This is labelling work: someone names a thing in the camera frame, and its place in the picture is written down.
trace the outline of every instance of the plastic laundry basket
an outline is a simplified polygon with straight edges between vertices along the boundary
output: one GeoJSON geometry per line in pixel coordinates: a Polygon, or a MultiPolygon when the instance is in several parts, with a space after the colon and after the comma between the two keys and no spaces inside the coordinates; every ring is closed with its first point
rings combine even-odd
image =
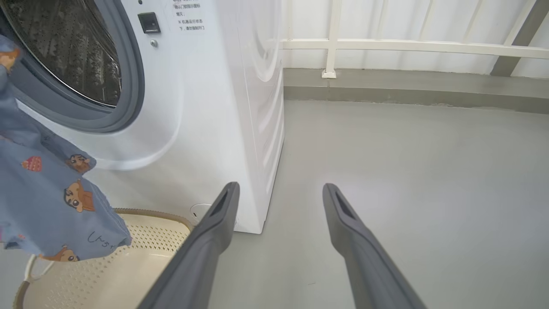
{"type": "Polygon", "coordinates": [[[135,309],[191,233],[189,222],[156,211],[116,209],[132,235],[130,247],[76,263],[51,262],[33,275],[36,256],[25,270],[14,309],[135,309]]]}

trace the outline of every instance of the blue pajamas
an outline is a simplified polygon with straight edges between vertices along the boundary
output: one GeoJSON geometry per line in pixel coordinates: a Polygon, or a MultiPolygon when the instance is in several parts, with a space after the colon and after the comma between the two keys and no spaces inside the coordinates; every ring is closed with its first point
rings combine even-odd
{"type": "Polygon", "coordinates": [[[0,36],[0,242],[67,262],[130,245],[124,221],[83,178],[95,159],[18,109],[8,86],[16,49],[0,36]]]}

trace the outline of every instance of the washing machine drum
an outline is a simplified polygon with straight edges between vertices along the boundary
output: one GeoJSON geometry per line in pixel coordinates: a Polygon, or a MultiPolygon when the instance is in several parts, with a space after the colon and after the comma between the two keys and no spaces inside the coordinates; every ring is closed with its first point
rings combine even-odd
{"type": "Polygon", "coordinates": [[[114,107],[121,75],[93,0],[0,0],[17,37],[46,71],[84,98],[114,107]]]}

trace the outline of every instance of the white railing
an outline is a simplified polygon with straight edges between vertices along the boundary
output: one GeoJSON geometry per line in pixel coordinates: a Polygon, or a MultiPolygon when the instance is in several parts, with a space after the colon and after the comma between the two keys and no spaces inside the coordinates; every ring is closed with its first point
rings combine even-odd
{"type": "Polygon", "coordinates": [[[512,45],[520,28],[526,20],[536,0],[528,0],[521,13],[518,15],[503,44],[469,43],[471,30],[477,21],[477,16],[482,10],[485,0],[478,0],[475,10],[469,20],[465,34],[461,42],[425,41],[425,30],[432,20],[433,7],[436,0],[430,0],[427,12],[424,16],[419,40],[382,40],[383,27],[386,23],[387,7],[390,0],[383,0],[376,38],[374,39],[340,39],[339,21],[341,18],[341,3],[343,0],[332,0],[330,13],[330,26],[327,39],[299,39],[293,38],[292,30],[292,0],[287,0],[287,36],[282,40],[283,49],[327,49],[328,57],[323,78],[335,78],[335,53],[338,49],[364,49],[364,50],[388,50],[388,51],[422,51],[445,52],[465,54],[485,54],[494,56],[524,57],[549,59],[549,49],[529,46],[512,45]]]}

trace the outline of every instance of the washing machine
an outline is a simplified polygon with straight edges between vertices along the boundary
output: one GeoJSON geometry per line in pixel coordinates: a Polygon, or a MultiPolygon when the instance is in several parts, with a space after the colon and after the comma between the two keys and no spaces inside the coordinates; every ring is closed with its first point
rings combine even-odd
{"type": "Polygon", "coordinates": [[[97,160],[115,208],[198,223],[240,183],[262,232],[284,141],[277,0],[0,0],[19,107],[97,160]]]}

